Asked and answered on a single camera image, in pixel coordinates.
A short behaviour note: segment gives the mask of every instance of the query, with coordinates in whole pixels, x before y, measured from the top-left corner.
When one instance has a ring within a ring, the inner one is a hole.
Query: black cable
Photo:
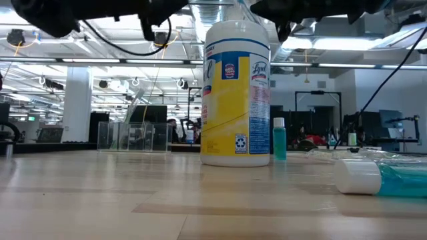
[[[101,34],[99,34],[98,31],[96,31],[95,28],[92,27],[86,20],[82,20],[82,21],[93,31],[93,33],[97,37],[99,37],[106,44],[108,44],[108,45],[110,45],[110,46],[112,46],[112,47],[114,47],[116,49],[119,49],[120,51],[123,51],[123,52],[125,52],[127,54],[135,55],[135,56],[140,56],[140,57],[147,57],[147,56],[155,55],[156,53],[160,52],[162,49],[164,49],[165,47],[167,47],[167,44],[169,43],[169,40],[171,39],[171,34],[172,34],[172,24],[171,24],[171,20],[168,18],[167,19],[167,23],[169,24],[169,31],[167,33],[167,37],[166,37],[165,43],[159,49],[157,49],[155,51],[152,51],[151,53],[134,53],[134,52],[128,51],[128,50],[126,50],[126,49],[124,49],[122,47],[119,47],[116,44],[108,41],[107,39],[105,39],[104,37],[102,37]]]
[[[369,104],[371,104],[372,100],[374,100],[375,96],[378,94],[378,92],[380,92],[381,88],[388,82],[388,80],[390,80],[398,71],[399,69],[406,63],[406,61],[409,59],[409,57],[411,56],[412,52],[415,50],[416,46],[421,42],[423,36],[427,33],[427,27],[424,28],[423,32],[421,33],[420,37],[418,38],[418,40],[415,42],[415,44],[411,47],[411,50],[409,50],[408,54],[406,54],[405,58],[403,59],[403,61],[401,62],[401,64],[399,64],[399,66],[390,74],[390,76],[388,76],[386,78],[386,80],[384,80],[381,85],[377,88],[377,90],[375,91],[375,93],[372,95],[372,97],[369,99],[369,101],[365,104],[365,106],[362,108],[362,110],[359,112],[359,114],[356,117],[356,120],[351,124],[354,125],[355,122],[357,122],[359,120],[359,117],[362,115],[363,112],[365,112],[366,108],[369,106]],[[337,141],[334,150],[336,150],[336,148],[338,147],[338,145],[341,143],[342,141],[342,137],[340,137],[340,140]]]

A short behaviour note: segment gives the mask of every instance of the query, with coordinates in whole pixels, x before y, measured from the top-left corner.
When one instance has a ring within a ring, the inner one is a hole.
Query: glass panel
[[[171,151],[172,125],[167,123],[99,123],[98,150]]]

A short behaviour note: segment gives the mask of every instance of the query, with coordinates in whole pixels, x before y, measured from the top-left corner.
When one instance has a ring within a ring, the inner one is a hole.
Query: white plastic lid
[[[380,170],[371,160],[337,160],[334,177],[341,193],[377,194],[381,188]]]
[[[285,127],[285,119],[283,117],[276,117],[273,122],[274,127]]]

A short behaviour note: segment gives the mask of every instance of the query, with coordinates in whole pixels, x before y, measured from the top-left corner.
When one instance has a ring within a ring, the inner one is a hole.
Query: desk
[[[342,195],[332,165],[308,159],[257,168],[202,165],[195,153],[0,159],[2,239],[427,238],[425,199]]]
[[[318,146],[318,148],[323,149],[323,150],[327,149],[326,146]],[[357,146],[337,146],[336,150],[347,150],[347,149],[351,149],[351,148],[357,149],[359,147],[357,147]],[[381,147],[364,147],[364,149],[375,149],[375,150],[381,151]]]

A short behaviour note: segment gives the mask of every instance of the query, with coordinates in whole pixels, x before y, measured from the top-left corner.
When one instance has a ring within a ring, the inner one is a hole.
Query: clear plastic bottle
[[[341,193],[427,197],[427,162],[339,160],[336,187]]]
[[[285,119],[277,117],[274,119],[273,128],[274,160],[286,160],[286,128]]]

